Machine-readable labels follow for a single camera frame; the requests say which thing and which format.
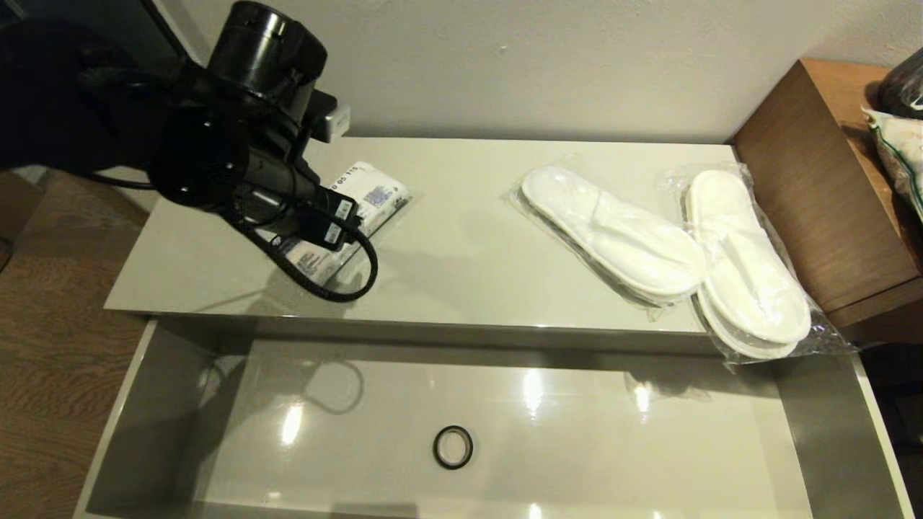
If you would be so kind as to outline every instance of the white slipper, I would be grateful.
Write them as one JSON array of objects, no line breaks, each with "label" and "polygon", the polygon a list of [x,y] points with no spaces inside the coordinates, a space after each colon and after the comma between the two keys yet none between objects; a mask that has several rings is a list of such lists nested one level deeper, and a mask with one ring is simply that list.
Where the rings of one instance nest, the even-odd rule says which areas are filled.
[{"label": "white slipper", "polygon": [[726,171],[702,172],[689,186],[686,208],[709,261],[699,292],[709,324],[744,355],[790,354],[810,332],[810,308],[760,227],[743,180]]},{"label": "white slipper", "polygon": [[570,170],[547,166],[522,181],[528,203],[628,289],[654,303],[694,294],[705,257],[672,223],[625,203]]}]

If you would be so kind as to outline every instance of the white wall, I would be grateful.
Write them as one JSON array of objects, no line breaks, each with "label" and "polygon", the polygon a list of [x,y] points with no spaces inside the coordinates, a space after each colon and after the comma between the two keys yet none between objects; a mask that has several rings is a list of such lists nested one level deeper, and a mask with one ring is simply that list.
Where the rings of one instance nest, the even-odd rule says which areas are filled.
[{"label": "white wall", "polygon": [[[206,54],[233,0],[160,0]],[[264,0],[362,136],[722,142],[801,56],[893,66],[920,0]]]}]

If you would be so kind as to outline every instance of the wooden floor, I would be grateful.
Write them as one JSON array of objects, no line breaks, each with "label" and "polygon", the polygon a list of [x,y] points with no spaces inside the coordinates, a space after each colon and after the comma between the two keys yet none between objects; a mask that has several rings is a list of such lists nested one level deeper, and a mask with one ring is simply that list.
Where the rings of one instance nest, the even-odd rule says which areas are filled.
[{"label": "wooden floor", "polygon": [[71,517],[144,320],[102,309],[143,212],[53,177],[0,272],[0,517]]}]

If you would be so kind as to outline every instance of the plastic wrapped package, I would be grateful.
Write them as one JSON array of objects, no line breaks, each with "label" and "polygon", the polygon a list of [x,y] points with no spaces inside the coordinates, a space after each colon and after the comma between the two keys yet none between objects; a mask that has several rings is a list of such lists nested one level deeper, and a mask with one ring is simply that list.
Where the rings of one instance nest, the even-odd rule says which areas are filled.
[{"label": "plastic wrapped package", "polygon": [[[386,175],[369,163],[356,163],[335,180],[331,189],[351,197],[359,204],[362,217],[359,230],[372,236],[378,229],[413,198],[403,183]],[[333,284],[334,275],[359,249],[358,243],[347,244],[338,252],[308,243],[294,236],[262,233],[285,257],[314,283]]]},{"label": "plastic wrapped package", "polygon": [[704,251],[694,301],[727,363],[857,351],[798,283],[744,164],[684,166],[660,189]]},{"label": "plastic wrapped package", "polygon": [[894,190],[923,222],[923,121],[863,111]]},{"label": "plastic wrapped package", "polygon": [[568,155],[527,173],[506,198],[629,301],[664,308],[694,294],[705,257],[692,237],[597,187],[582,169],[581,157]]}]

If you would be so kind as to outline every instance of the black cord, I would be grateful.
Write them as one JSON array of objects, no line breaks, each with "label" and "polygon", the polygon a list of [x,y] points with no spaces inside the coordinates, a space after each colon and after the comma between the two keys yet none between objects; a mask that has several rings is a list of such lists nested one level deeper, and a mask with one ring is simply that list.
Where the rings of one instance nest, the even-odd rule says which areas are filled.
[{"label": "black cord", "polygon": [[124,187],[126,189],[144,189],[144,190],[154,189],[154,186],[147,182],[134,182],[131,180],[120,180],[118,178],[112,178],[110,176],[100,175],[92,171],[70,172],[70,173],[86,178],[87,180],[92,180],[93,182],[99,182],[100,184],[106,184],[108,186]]},{"label": "black cord", "polygon": [[342,294],[340,292],[334,292],[319,284],[311,281],[310,278],[305,276],[303,272],[298,270],[288,258],[285,257],[276,247],[274,247],[270,242],[263,239],[257,233],[257,230],[247,223],[244,220],[244,217],[240,214],[236,208],[225,208],[218,212],[218,214],[231,225],[238,233],[244,235],[250,243],[257,246],[260,250],[263,251],[263,254],[266,254],[270,257],[273,263],[277,267],[282,269],[292,281],[296,282],[299,286],[313,294],[314,296],[320,297],[321,299],[326,299],[327,301],[332,301],[334,303],[348,303],[350,301],[355,301],[359,297],[364,296],[371,290],[372,285],[375,284],[376,278],[378,278],[378,255],[375,253],[375,248],[372,247],[372,242],[368,240],[366,235],[362,234],[362,231],[356,227],[349,225],[342,218],[337,218],[336,216],[316,208],[318,211],[322,212],[332,223],[336,223],[340,226],[344,233],[355,238],[359,242],[360,247],[368,255],[368,261],[370,263],[370,269],[368,274],[368,280],[366,280],[365,286],[360,288],[355,292],[349,294]]}]

